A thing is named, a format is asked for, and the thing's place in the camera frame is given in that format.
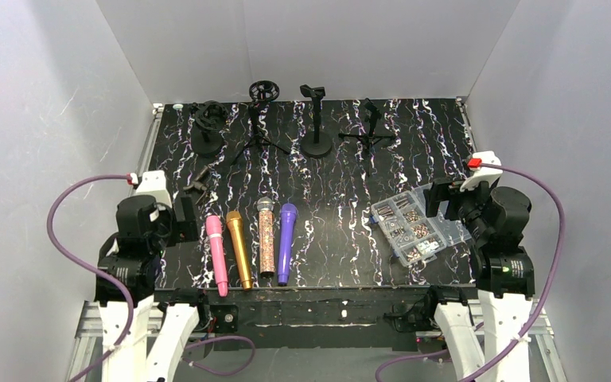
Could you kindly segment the tripod stand with clip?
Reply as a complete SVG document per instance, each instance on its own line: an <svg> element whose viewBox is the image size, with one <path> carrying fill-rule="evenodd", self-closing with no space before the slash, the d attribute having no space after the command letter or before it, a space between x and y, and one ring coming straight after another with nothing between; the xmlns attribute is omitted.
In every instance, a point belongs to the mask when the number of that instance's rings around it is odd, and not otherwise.
<svg viewBox="0 0 611 382"><path fill-rule="evenodd" d="M340 139L354 138L356 139L363 147L363 152L365 152L368 157L365 166L365 174L370 176L371 172L371 156L372 156L372 148L380 143L383 140L389 140L390 142L395 141L397 139L396 134L391 133L383 133L379 134L376 132L377 124L382 116L380 109L371 101L369 98L365 98L362 106L366 110L366 115L364 117L364 121L368 123L368 131L364 134L345 134L339 133L338 137Z"/></svg>

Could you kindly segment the round base clip stand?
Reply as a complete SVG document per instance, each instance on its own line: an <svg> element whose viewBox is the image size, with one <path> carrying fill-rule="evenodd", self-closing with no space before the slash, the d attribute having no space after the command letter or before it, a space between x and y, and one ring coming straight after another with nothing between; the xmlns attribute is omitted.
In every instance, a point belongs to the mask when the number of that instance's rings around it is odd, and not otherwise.
<svg viewBox="0 0 611 382"><path fill-rule="evenodd" d="M321 102L325 97L325 88L303 84L300 91L304 97L311 98L313 112L313 130L303 136L301 151L308 158L323 158L333 148L332 138L321 129Z"/></svg>

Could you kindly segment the glitter rhinestone microphone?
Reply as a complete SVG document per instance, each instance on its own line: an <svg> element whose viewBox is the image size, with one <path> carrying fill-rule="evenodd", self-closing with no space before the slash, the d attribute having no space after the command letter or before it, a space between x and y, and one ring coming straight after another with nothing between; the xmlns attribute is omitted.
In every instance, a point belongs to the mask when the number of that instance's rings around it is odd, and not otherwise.
<svg viewBox="0 0 611 382"><path fill-rule="evenodd" d="M259 274L264 279L274 276L274 202L269 197L262 197L256 203L259 213Z"/></svg>

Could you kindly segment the round base shock mount stand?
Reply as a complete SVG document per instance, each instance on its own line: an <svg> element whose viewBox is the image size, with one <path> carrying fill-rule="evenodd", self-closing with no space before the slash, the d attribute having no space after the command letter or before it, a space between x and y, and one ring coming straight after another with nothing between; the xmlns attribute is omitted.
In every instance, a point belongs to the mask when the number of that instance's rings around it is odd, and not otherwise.
<svg viewBox="0 0 611 382"><path fill-rule="evenodd" d="M191 147L194 154L204 158L213 158L221 152L224 138L221 131L227 126L228 109L215 100L204 103L192 103L190 115L197 133L192 134Z"/></svg>

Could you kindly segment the tripod shock mount stand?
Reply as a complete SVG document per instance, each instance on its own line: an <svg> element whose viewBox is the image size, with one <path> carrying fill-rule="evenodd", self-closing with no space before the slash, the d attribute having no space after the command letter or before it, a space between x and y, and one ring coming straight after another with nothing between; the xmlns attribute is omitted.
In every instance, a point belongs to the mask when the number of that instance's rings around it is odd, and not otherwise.
<svg viewBox="0 0 611 382"><path fill-rule="evenodd" d="M256 147L274 147L284 154L290 152L276 142L271 141L261 128L261 115L266 106L275 101L280 95L279 86L271 80L258 80L250 85L248 93L251 102L248 105L251 134L239 153L234 157L231 165L234 166L244 153Z"/></svg>

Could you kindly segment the purple microphone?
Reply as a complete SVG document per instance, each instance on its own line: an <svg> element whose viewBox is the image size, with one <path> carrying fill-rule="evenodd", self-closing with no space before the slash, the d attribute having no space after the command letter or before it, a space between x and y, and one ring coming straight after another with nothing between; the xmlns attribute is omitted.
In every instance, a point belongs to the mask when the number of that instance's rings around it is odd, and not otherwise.
<svg viewBox="0 0 611 382"><path fill-rule="evenodd" d="M294 226L298 217L298 209L291 203L286 203L280 210L280 240L278 252L278 285L285 287L290 277L291 249L293 244Z"/></svg>

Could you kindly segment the gold microphone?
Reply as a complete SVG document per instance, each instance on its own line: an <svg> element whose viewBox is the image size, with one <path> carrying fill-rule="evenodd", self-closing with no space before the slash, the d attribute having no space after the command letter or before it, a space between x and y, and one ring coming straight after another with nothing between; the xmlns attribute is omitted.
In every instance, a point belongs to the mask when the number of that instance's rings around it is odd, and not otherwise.
<svg viewBox="0 0 611 382"><path fill-rule="evenodd" d="M226 225L232 239L241 287L243 290L251 290L253 287L253 278L244 238L243 218L240 213L235 210L229 211L226 215Z"/></svg>

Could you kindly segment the pink microphone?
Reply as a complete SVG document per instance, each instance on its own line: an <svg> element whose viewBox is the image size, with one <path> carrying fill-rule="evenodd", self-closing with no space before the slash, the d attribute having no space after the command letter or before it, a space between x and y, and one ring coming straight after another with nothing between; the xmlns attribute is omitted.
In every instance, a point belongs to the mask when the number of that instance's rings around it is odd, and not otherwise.
<svg viewBox="0 0 611 382"><path fill-rule="evenodd" d="M208 236L214 279L221 298L228 296L228 270L225 263L223 228L217 215L209 215L205 220L205 231Z"/></svg>

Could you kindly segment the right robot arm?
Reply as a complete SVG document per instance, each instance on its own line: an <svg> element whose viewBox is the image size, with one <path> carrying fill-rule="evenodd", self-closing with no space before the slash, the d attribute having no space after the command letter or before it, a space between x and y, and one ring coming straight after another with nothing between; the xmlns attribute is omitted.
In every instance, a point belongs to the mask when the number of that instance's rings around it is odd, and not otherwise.
<svg viewBox="0 0 611 382"><path fill-rule="evenodd" d="M521 246L531 211L522 192L482 181L471 190L463 181L435 181L424 191L426 215L446 203L446 219L470 233L469 262L482 311L480 343L465 292L432 286L422 316L442 332L460 381L528 381L527 336L520 333L531 315L535 269Z"/></svg>

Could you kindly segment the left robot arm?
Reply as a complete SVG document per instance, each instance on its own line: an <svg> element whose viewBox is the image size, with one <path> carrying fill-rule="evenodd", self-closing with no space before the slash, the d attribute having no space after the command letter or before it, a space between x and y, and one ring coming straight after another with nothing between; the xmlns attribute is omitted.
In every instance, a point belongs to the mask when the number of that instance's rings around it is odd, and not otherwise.
<svg viewBox="0 0 611 382"><path fill-rule="evenodd" d="M103 329L103 381L172 381L193 330L200 321L195 293L156 303L160 259L175 233L173 211L152 195L140 194L117 206L118 231L99 270L95 299Z"/></svg>

